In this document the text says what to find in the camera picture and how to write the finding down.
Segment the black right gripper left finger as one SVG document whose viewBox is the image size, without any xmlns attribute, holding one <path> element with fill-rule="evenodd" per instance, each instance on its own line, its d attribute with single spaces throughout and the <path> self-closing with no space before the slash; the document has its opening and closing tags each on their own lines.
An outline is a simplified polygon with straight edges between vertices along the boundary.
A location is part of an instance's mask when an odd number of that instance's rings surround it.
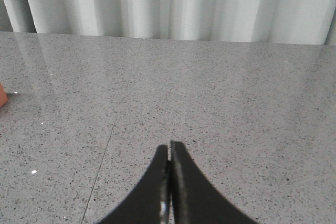
<svg viewBox="0 0 336 224">
<path fill-rule="evenodd" d="M 168 147 L 160 145 L 136 186 L 100 223 L 168 223 Z"/>
</svg>

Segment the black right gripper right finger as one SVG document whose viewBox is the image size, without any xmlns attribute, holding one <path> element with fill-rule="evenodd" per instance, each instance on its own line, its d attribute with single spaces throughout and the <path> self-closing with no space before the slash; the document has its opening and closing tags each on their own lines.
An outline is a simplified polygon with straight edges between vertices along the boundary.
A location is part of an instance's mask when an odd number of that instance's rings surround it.
<svg viewBox="0 0 336 224">
<path fill-rule="evenodd" d="M 171 142 L 171 194 L 175 223 L 256 223 L 208 181 L 182 142 Z"/>
</svg>

